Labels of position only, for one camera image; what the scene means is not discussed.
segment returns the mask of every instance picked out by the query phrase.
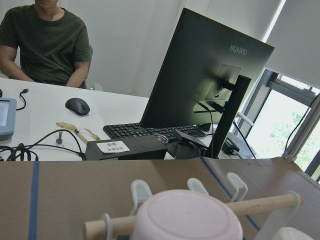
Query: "blue tape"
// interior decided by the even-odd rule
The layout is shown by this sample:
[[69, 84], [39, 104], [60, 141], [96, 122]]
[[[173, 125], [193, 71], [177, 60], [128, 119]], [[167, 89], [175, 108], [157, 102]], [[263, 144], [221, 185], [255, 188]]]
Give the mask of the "blue tape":
[[[218, 178], [218, 176], [215, 174], [215, 172], [211, 169], [211, 167], [208, 165], [208, 163], [206, 162], [206, 160], [201, 156], [200, 157], [202, 163], [205, 165], [205, 167], [209, 170], [209, 172], [211, 173], [211, 175], [214, 177], [214, 179], [218, 182], [218, 184], [220, 185], [220, 187], [224, 190], [224, 192], [228, 195], [228, 197], [230, 199], [232, 199], [232, 195], [230, 194], [230, 192], [228, 191], [228, 189], [223, 185], [223, 183], [220, 181], [220, 179]], [[246, 215], [245, 216], [248, 221], [252, 224], [252, 226], [259, 232], [260, 228], [258, 227], [258, 225], [255, 223], [255, 221], [253, 221], [253, 219], [249, 216]]]
[[37, 239], [39, 169], [40, 169], [40, 163], [38, 161], [35, 161], [33, 163], [32, 182], [31, 182], [28, 240]]

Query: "black keyboard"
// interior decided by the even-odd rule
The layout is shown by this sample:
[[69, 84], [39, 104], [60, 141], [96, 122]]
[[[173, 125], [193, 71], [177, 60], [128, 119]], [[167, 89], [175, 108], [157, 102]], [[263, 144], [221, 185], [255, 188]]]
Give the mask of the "black keyboard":
[[196, 125], [189, 126], [174, 126], [165, 128], [144, 128], [139, 123], [129, 124], [117, 124], [117, 125], [106, 125], [103, 127], [103, 131], [111, 139], [122, 139], [122, 138], [135, 138], [147, 135], [160, 134], [165, 136], [169, 143], [176, 142], [178, 139], [173, 134], [174, 130], [179, 130], [185, 134], [197, 137], [205, 136], [204, 132]]

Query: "blue device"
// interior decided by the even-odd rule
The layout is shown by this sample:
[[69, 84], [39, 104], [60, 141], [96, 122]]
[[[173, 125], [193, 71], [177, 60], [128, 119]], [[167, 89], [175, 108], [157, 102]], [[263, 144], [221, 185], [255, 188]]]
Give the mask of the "blue device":
[[0, 97], [0, 141], [9, 139], [15, 131], [17, 101]]

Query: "man's arm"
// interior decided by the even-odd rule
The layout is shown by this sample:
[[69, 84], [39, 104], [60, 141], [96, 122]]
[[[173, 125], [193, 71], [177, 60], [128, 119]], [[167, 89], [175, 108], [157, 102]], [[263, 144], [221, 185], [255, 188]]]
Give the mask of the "man's arm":
[[34, 82], [15, 64], [17, 49], [0, 45], [0, 70], [11, 79]]
[[88, 76], [89, 62], [76, 61], [74, 63], [75, 71], [71, 75], [69, 81], [66, 83], [67, 87], [79, 88]]

